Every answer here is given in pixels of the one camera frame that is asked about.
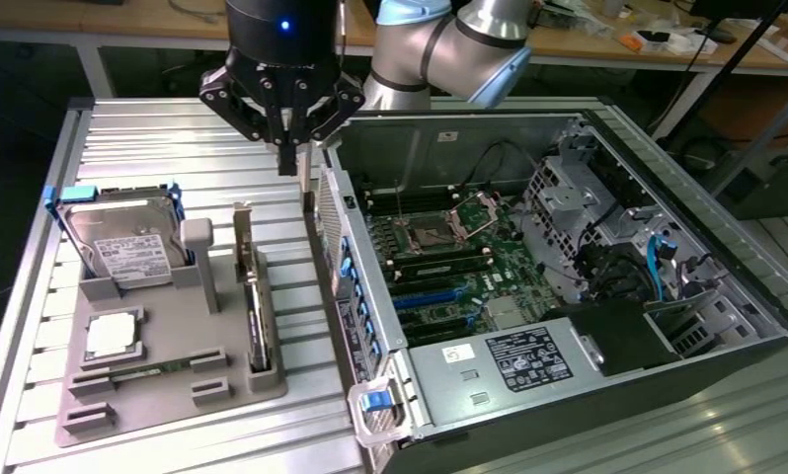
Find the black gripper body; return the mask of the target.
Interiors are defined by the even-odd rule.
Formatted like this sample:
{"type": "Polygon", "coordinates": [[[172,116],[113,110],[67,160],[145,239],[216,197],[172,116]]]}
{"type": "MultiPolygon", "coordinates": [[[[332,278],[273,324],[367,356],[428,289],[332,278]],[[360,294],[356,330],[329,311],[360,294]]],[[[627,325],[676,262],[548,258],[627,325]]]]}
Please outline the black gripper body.
{"type": "Polygon", "coordinates": [[[335,58],[336,3],[333,1],[228,1],[225,3],[229,45],[225,69],[232,78],[231,106],[247,114],[240,94],[256,98],[263,66],[276,79],[279,106],[293,106],[296,79],[307,84],[305,97],[319,109],[313,117],[337,111],[335,58]]]}

